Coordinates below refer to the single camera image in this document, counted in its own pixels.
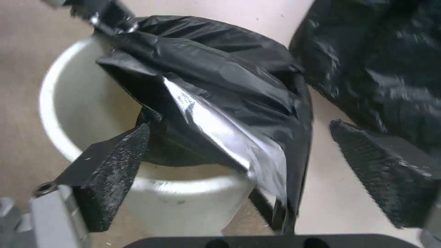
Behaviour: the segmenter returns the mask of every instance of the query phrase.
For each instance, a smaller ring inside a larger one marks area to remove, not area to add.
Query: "plastic bag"
[[[441,161],[441,2],[316,0],[290,50],[358,125]]]
[[[152,16],[139,27],[111,37],[117,49],[98,63],[143,106],[138,123],[151,129],[144,159],[246,171],[296,216],[312,111],[290,52],[204,18]]]

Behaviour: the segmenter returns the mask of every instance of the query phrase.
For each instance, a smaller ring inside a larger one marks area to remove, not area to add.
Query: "black foam pad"
[[[110,227],[133,184],[149,139],[147,124],[88,147],[57,179],[71,186],[89,232]]]
[[[436,161],[408,141],[334,120],[332,137],[366,190],[397,228],[423,227],[441,178]]]

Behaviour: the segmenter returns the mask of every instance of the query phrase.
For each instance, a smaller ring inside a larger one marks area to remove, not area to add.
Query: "black garbage bag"
[[[358,125],[441,161],[441,2],[316,0],[290,50]]]
[[[168,166],[219,163],[247,172],[287,209],[303,190],[311,142],[310,95],[281,44],[197,17],[139,19],[109,37],[101,65],[142,105],[151,129],[144,160]]]
[[[290,45],[306,82],[362,127],[331,132],[398,228],[423,227],[439,191],[440,27],[437,0],[316,0]]]

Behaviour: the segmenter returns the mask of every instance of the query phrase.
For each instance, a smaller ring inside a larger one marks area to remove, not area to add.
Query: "white bucket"
[[[133,128],[141,109],[95,64],[108,50],[97,38],[80,41],[54,62],[43,81],[41,121],[71,162],[90,144]],[[252,188],[244,175],[220,165],[142,163],[125,204],[149,235],[220,235]]]

